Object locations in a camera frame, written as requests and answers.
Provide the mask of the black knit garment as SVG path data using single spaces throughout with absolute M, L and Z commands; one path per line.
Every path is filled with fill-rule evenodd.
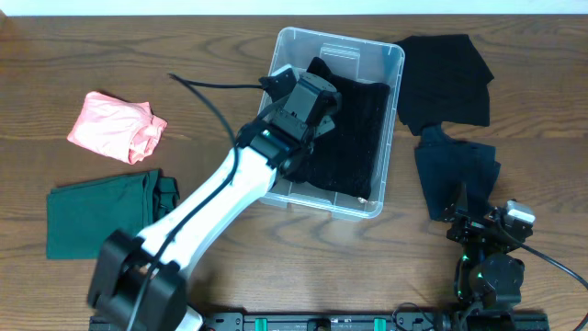
M 342 107 L 332 115 L 334 128 L 314 141 L 308 160 L 286 179 L 366 200 L 372 191 L 390 86 L 333 74 L 318 57 L 312 59 L 307 72 L 331 83 L 342 95 Z

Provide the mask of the pink garment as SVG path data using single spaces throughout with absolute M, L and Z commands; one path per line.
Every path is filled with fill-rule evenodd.
M 131 103 L 92 91 L 85 96 L 67 140 L 134 165 L 153 154 L 166 126 L 148 102 Z

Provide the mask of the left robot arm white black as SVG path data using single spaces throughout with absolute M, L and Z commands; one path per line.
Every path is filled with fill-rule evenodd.
M 220 234 L 313 152 L 326 117 L 342 106 L 337 89 L 300 74 L 291 91 L 237 133 L 213 175 L 161 220 L 131 237 L 120 230 L 102 245 L 88 305 L 122 330 L 199 330 L 187 282 Z

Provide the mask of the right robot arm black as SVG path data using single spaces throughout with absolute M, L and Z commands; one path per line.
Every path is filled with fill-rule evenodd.
M 447 238 L 463 248 L 454 282 L 458 300 L 494 312 L 519 304 L 525 265 L 509 253 L 533 233 L 536 215 L 530 207 L 508 200 L 482 215 L 469 210 L 467 187 L 461 184 L 441 220 L 451 224 Z

